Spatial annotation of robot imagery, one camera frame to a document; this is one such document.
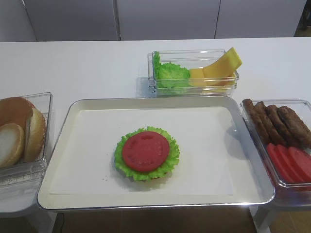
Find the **clear lettuce cheese container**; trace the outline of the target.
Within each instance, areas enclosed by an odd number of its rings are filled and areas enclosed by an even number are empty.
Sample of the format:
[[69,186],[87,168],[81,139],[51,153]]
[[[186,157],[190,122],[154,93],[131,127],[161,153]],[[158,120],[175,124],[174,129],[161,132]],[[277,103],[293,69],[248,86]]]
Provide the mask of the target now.
[[[226,86],[207,86],[193,87],[190,86],[186,93],[179,95],[162,95],[158,93],[155,80],[155,72],[153,65],[154,52],[148,54],[148,89],[151,97],[169,97],[169,96],[232,96],[237,88],[239,74],[235,71],[235,78],[225,78],[226,80],[234,80],[233,85]],[[225,54],[224,49],[218,50],[172,50],[158,51],[160,54],[160,62],[174,63],[188,70],[193,68],[204,68],[216,62],[222,55]]]

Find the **small yellow cheese slice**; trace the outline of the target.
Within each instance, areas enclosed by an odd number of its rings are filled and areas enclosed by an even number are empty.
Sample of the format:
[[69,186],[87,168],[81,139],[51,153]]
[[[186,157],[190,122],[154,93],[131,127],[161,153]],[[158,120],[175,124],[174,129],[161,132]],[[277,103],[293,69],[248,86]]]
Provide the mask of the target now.
[[190,69],[190,86],[206,87],[206,80],[202,68]]

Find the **tall yellow cheese slice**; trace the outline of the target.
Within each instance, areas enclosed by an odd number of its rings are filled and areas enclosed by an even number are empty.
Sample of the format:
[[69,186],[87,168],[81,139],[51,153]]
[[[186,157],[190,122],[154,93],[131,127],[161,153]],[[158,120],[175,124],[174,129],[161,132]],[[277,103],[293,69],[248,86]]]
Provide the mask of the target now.
[[235,71],[242,65],[242,61],[234,47],[230,48],[216,62],[204,67],[203,74],[207,86],[226,86],[233,85],[234,80],[225,78],[235,78]]

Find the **green lettuce in container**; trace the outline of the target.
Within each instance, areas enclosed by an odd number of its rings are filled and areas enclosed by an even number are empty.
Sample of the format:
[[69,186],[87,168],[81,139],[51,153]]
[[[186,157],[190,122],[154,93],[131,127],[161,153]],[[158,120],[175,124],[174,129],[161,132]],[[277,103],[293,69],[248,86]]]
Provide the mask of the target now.
[[156,87],[162,95],[184,94],[190,87],[190,71],[174,63],[160,62],[160,54],[154,52],[153,65],[155,72]]

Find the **silver metal tray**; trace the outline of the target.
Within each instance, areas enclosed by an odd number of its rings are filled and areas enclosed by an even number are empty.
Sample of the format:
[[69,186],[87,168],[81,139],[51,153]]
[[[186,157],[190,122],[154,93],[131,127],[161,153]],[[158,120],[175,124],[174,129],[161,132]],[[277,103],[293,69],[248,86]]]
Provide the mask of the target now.
[[[165,182],[135,182],[114,165],[122,136],[147,126],[166,130],[180,148]],[[69,108],[37,202],[69,211],[254,205],[274,195],[232,98],[88,99]]]

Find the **leftmost brown meat patty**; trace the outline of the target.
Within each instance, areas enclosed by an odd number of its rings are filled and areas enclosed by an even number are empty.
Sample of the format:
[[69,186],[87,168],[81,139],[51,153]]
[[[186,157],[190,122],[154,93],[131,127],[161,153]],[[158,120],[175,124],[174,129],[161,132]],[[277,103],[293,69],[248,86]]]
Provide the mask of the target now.
[[259,134],[262,143],[270,143],[270,137],[263,125],[262,120],[259,117],[259,114],[256,112],[252,101],[250,99],[244,99],[242,102],[245,110],[247,111],[248,115],[250,116],[255,125],[255,128],[257,130],[257,133]]

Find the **brown meat patty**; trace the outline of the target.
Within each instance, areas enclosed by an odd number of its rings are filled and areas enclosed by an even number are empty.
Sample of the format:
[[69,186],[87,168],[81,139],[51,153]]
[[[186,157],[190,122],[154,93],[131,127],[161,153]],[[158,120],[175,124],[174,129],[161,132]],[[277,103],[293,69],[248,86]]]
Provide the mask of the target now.
[[262,143],[270,143],[270,137],[263,125],[262,120],[259,117],[259,114],[256,112],[252,101],[250,99],[244,99],[242,102],[245,110],[247,111],[248,115],[250,116],[255,125],[255,128],[257,130],[257,133],[259,134]]
[[269,135],[270,142],[274,143],[275,145],[283,145],[286,146],[286,141],[283,139],[283,137],[277,132],[276,128],[272,124],[270,118],[265,112],[265,105],[262,101],[257,102],[255,105],[255,110],[257,114],[259,115],[266,132]]
[[283,123],[277,113],[277,110],[278,108],[275,105],[265,107],[265,112],[277,132],[276,136],[272,137],[272,141],[277,145],[283,145],[285,147],[299,147],[300,143],[294,138],[286,125]]
[[277,113],[291,134],[300,141],[302,146],[311,148],[311,131],[297,113],[287,106],[279,107]]

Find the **bun half cut side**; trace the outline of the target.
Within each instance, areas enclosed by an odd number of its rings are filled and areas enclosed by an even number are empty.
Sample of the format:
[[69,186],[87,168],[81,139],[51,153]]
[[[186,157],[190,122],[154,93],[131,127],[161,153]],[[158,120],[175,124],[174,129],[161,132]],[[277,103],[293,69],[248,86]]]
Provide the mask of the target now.
[[24,130],[15,123],[0,127],[0,167],[14,165],[22,156],[24,150]]
[[43,148],[46,135],[46,122],[43,114],[35,107],[32,108],[32,113],[23,157],[25,163],[33,162],[37,159]]

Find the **clear patty tomato container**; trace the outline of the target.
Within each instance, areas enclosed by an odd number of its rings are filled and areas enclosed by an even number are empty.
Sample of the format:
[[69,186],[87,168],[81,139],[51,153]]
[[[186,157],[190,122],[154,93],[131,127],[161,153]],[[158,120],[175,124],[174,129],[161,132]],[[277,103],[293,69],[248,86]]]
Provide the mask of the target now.
[[[283,100],[252,100],[255,106],[257,102],[262,101],[265,107],[269,105],[275,105],[277,108],[287,106],[293,109],[301,120],[311,130],[311,104],[306,100],[301,99],[283,99]],[[274,164],[271,161],[267,145],[262,143],[259,134],[255,128],[255,125],[248,115],[247,111],[241,103],[242,116],[247,125],[252,140],[257,148],[260,159],[264,164],[266,173],[275,188],[275,199],[278,201],[279,206],[309,206],[311,204],[311,183],[284,183],[278,176],[275,170]],[[311,149],[302,146],[300,143],[299,148],[311,156]]]

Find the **clear plastic bun container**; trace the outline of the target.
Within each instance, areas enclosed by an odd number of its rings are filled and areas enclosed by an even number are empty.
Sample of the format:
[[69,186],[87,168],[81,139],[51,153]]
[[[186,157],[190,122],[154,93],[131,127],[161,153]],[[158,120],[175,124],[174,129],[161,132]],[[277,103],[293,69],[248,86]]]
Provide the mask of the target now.
[[25,143],[21,158],[12,166],[0,168],[0,185],[10,186],[17,183],[24,183],[35,179],[40,179],[44,176],[45,170],[51,158],[50,123],[52,121],[52,94],[50,92],[38,93],[22,96],[30,101],[34,107],[39,110],[46,122],[46,135],[43,148],[40,155],[33,162],[25,163],[23,161],[25,145],[28,138],[28,128],[30,119],[27,121],[26,129],[24,130]]

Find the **left red tomato slice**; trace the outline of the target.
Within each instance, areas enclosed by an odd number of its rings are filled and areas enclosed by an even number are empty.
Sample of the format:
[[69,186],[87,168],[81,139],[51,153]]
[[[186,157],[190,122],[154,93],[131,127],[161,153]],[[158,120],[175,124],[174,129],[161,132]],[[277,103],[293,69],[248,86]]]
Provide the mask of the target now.
[[267,151],[268,151],[268,154],[269,154],[271,161],[274,164],[275,170],[277,171],[279,178],[284,183],[293,183],[294,179],[288,173],[288,171],[285,167],[285,164],[281,161],[281,157],[276,151],[276,146],[272,143],[269,143],[267,145]]

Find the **rightmost brown meat patty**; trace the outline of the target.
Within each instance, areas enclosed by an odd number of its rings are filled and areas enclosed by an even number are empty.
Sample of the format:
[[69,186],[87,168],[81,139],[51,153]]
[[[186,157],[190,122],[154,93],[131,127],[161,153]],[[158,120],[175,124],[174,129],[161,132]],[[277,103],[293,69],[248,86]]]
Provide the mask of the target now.
[[311,148],[311,131],[297,113],[287,106],[279,107],[277,113],[291,134],[300,141],[302,146]]

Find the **front bun half cut side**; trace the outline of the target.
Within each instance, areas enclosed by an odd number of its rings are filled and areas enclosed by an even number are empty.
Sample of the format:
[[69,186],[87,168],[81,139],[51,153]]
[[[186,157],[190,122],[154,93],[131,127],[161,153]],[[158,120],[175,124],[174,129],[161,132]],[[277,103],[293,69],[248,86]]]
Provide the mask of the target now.
[[24,130],[15,123],[0,127],[0,167],[14,165],[22,156],[24,150]]

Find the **middle red tomato slice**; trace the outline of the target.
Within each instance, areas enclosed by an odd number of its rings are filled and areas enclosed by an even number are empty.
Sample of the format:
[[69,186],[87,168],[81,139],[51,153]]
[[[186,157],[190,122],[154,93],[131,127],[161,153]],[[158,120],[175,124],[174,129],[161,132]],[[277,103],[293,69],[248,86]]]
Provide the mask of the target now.
[[305,180],[295,169],[295,166],[289,159],[289,153],[286,147],[283,145],[276,145],[276,152],[280,159],[283,170],[286,171],[288,177],[291,178],[292,183],[303,183]]

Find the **right red tomato slice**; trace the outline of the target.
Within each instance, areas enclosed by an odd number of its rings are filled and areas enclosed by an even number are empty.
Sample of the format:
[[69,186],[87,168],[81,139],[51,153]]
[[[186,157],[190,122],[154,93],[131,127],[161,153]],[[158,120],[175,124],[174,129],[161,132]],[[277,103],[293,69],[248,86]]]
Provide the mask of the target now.
[[289,159],[294,170],[306,182],[311,182],[311,157],[303,150],[289,147]]

